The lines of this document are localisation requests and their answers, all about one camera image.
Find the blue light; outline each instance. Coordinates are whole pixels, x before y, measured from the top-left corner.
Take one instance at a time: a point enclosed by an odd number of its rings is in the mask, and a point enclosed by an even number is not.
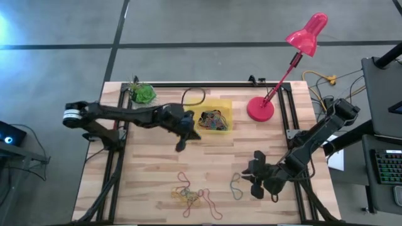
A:
[[[6,144],[11,144],[12,141],[13,141],[13,139],[12,139],[11,137],[6,137],[6,138],[4,138],[4,142],[5,142]]]

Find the yellow bin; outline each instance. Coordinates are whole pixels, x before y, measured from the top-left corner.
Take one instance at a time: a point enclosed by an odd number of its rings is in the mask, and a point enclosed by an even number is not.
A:
[[[197,103],[200,99],[191,98],[191,103]],[[232,101],[228,99],[206,98],[204,102],[196,106],[185,106],[185,110],[194,111],[194,129],[200,133],[228,134],[233,130]]]

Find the gray floor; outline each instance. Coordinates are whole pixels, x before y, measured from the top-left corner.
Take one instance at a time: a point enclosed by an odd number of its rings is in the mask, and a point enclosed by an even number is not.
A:
[[[0,45],[111,44],[122,5],[123,0],[0,1]],[[402,39],[402,18],[391,0],[131,0],[121,43],[283,41],[318,11],[329,16],[320,41]],[[361,58],[391,48],[321,46],[314,58],[303,58],[288,80],[300,80],[305,70],[340,76],[360,69]],[[82,131],[62,125],[63,106],[99,98],[110,53],[0,50],[0,120],[32,127],[52,156],[48,181],[26,177],[9,225],[70,220],[88,143]],[[294,53],[292,47],[119,50],[111,80],[124,81],[132,74],[149,81],[245,80],[251,74],[279,80]],[[347,96],[361,75],[342,78],[335,87],[321,85],[322,95]],[[316,79],[307,75],[309,85]],[[350,128],[370,119],[365,92],[353,97],[353,103],[362,111]],[[40,153],[35,140],[28,138],[26,145]],[[387,213],[363,215],[364,187],[336,181],[334,187],[344,220],[376,225],[402,221]]]

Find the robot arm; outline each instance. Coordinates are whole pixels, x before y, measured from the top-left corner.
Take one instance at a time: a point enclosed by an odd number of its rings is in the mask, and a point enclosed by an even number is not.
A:
[[[254,152],[254,160],[242,173],[244,179],[253,185],[251,194],[256,198],[264,197],[261,185],[272,195],[277,195],[287,181],[304,180],[300,175],[307,169],[312,153],[317,150],[334,132],[343,126],[354,123],[358,107],[354,107],[344,99],[335,100],[329,107],[325,118],[314,125],[309,131],[301,131],[290,140],[288,153],[278,164],[267,164],[266,156],[261,151]]]
[[[194,131],[194,112],[184,111],[181,104],[165,104],[139,109],[123,109],[100,105],[98,102],[74,102],[65,105],[63,124],[69,128],[82,128],[88,131],[83,137],[91,140],[99,137],[105,147],[118,147],[119,133],[117,130],[108,130],[96,119],[110,119],[132,122],[143,128],[160,126],[168,132],[180,136],[176,151],[185,149],[185,142],[189,139],[201,139]]]

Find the keyboard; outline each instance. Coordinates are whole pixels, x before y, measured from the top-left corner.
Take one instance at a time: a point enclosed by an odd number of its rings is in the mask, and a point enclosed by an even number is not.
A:
[[[378,183],[402,185],[402,150],[373,150]]]

